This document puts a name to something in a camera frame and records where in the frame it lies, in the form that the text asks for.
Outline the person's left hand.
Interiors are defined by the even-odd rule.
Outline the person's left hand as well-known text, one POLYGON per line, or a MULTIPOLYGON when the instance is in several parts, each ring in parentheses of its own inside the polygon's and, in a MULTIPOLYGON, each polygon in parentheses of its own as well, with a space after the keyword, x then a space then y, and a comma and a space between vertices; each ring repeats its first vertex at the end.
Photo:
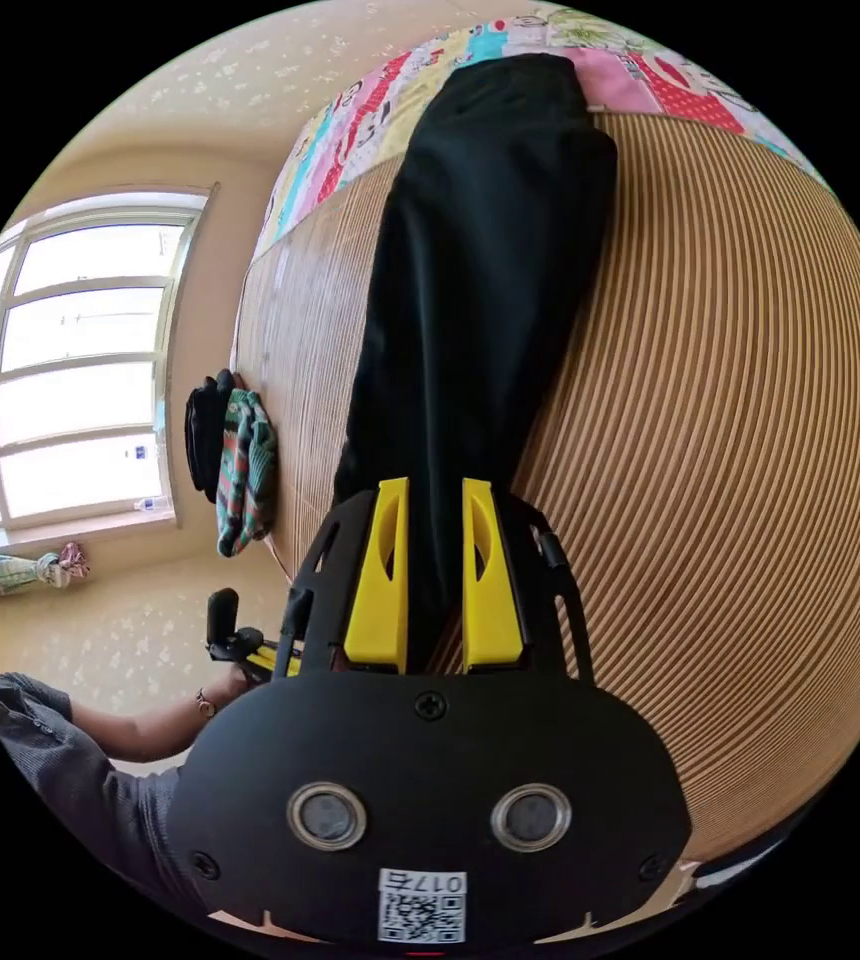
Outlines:
POLYGON ((219 663, 214 679, 206 687, 206 698, 220 711, 263 683, 239 664, 219 663))

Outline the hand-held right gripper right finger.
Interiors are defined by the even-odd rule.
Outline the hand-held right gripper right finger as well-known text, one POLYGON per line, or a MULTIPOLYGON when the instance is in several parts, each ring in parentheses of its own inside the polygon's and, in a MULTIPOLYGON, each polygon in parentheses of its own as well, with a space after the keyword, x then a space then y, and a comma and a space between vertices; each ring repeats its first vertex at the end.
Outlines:
POLYGON ((489 482, 463 480, 462 518, 463 669, 515 667, 523 655, 523 635, 489 482))

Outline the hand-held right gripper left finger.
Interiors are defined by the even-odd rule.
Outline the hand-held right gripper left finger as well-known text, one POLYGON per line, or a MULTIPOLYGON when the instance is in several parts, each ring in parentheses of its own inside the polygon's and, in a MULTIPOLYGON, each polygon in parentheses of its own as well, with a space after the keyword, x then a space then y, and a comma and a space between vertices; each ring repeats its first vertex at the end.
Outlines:
POLYGON ((355 667, 407 668, 408 503, 408 479, 380 483, 343 645, 347 660, 355 667))

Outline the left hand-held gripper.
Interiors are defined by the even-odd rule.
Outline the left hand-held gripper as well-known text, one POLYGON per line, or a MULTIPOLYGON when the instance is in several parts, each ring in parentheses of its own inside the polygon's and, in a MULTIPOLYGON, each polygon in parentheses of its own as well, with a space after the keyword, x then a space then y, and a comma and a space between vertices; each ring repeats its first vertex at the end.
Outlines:
MULTIPOLYGON (((249 681, 270 681, 277 664, 284 658, 278 650, 278 640, 266 640, 255 628, 244 627, 224 636, 208 638, 206 649, 215 662, 235 664, 249 681)), ((296 676, 301 667, 302 648, 293 647, 287 658, 286 668, 281 667, 279 676, 296 676)))

